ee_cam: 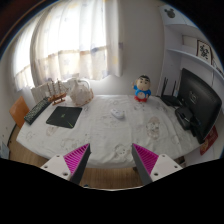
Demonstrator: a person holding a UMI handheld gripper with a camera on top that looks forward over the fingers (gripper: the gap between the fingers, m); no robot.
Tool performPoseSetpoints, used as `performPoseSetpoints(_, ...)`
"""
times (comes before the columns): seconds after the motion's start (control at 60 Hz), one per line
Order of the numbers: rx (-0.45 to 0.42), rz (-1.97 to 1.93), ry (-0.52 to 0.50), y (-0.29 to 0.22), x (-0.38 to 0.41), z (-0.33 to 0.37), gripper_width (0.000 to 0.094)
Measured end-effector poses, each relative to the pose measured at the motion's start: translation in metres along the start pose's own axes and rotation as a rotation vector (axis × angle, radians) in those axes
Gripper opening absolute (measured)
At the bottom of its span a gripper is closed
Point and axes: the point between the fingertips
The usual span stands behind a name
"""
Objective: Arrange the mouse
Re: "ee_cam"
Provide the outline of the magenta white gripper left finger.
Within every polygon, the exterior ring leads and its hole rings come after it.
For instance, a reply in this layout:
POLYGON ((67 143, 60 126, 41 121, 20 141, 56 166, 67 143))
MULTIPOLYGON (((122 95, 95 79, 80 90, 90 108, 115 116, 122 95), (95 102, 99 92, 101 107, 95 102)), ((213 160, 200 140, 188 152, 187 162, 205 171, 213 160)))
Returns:
POLYGON ((85 144, 66 155, 55 155, 42 166, 42 169, 79 184, 90 154, 90 144, 85 144))

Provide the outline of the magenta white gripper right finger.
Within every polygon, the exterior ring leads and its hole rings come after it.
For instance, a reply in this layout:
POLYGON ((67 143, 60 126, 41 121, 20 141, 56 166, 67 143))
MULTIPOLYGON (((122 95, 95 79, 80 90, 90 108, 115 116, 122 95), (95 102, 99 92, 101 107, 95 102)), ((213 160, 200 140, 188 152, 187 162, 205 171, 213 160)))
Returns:
POLYGON ((157 155, 137 144, 132 144, 132 156, 143 185, 148 185, 182 169, 168 155, 157 155))

